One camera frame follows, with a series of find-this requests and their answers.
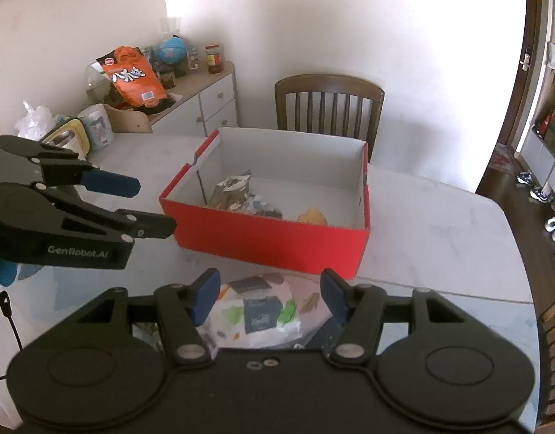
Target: jar with red lid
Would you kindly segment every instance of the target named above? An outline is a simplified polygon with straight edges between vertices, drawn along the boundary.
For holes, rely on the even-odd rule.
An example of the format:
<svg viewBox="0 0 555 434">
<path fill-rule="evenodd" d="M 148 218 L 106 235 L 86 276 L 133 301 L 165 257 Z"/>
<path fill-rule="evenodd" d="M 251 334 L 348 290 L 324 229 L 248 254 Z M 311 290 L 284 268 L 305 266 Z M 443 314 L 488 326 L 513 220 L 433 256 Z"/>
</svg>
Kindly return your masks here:
<svg viewBox="0 0 555 434">
<path fill-rule="evenodd" d="M 209 73 L 219 73 L 223 71 L 219 44 L 205 46 L 205 53 L 207 54 L 207 69 Z"/>
</svg>

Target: wooden floor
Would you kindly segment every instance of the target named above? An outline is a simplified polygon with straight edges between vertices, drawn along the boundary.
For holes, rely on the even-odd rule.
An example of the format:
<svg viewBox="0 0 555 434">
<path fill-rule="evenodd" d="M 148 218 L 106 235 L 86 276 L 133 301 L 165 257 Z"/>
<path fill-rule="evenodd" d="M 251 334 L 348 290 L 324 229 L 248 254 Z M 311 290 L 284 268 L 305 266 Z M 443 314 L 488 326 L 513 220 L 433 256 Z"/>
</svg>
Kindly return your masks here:
<svg viewBox="0 0 555 434">
<path fill-rule="evenodd" d="M 504 211 L 521 252 L 537 316 L 555 301 L 555 242 L 545 222 L 555 217 L 549 204 L 529 196 L 530 188 L 514 176 L 487 168 L 476 190 Z"/>
</svg>

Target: sneaker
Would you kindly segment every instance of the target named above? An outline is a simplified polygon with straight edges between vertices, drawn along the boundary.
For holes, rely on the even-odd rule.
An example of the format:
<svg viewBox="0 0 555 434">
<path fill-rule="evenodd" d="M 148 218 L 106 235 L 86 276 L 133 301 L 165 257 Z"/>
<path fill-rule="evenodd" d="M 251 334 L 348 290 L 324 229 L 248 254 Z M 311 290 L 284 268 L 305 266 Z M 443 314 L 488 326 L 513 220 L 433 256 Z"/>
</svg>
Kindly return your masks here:
<svg viewBox="0 0 555 434">
<path fill-rule="evenodd" d="M 530 196 L 543 204 L 549 202 L 549 196 L 547 194 L 543 194 L 542 187 L 534 187 L 533 189 L 531 189 Z"/>
<path fill-rule="evenodd" d="M 531 176 L 530 171 L 521 171 L 517 175 L 517 181 L 528 186 L 532 186 L 534 184 L 533 177 Z"/>
</svg>

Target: brown wooden door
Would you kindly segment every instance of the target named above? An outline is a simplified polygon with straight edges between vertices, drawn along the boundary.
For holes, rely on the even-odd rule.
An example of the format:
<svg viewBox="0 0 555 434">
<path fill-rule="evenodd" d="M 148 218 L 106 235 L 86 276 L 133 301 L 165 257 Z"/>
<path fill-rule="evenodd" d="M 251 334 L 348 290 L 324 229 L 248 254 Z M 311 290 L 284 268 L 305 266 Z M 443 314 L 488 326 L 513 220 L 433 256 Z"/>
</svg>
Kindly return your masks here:
<svg viewBox="0 0 555 434">
<path fill-rule="evenodd" d="M 528 82 L 530 81 L 531 69 L 529 66 L 534 59 L 534 51 L 537 45 L 537 31 L 540 18 L 539 3 L 540 0 L 527 0 L 526 4 L 525 31 L 523 32 L 523 48 L 520 60 L 522 63 L 518 63 L 513 93 L 511 94 L 507 114 L 504 117 L 503 127 L 497 140 L 505 145 L 511 143 L 517 130 L 518 117 L 521 114 L 520 108 L 527 91 Z"/>
</svg>

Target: black cable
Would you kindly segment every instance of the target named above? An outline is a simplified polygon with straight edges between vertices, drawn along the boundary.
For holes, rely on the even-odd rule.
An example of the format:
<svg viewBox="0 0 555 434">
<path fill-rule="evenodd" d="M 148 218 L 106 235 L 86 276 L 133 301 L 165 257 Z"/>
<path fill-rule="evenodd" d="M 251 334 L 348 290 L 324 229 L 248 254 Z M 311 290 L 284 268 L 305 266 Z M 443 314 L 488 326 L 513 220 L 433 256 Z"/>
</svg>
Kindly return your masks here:
<svg viewBox="0 0 555 434">
<path fill-rule="evenodd" d="M 16 338 L 16 342 L 18 343 L 18 347 L 20 348 L 20 350 L 22 350 L 21 338 L 20 336 L 18 336 L 18 331 L 16 331 L 14 321 L 12 321 L 12 308 L 10 307 L 10 298 L 8 297 L 8 292 L 6 292 L 5 290 L 0 292 L 0 309 L 2 310 L 2 314 L 8 320 L 8 323 L 10 323 L 10 327 L 14 332 L 14 337 Z M 0 381 L 4 380 L 5 378 L 6 375 L 0 376 Z"/>
</svg>

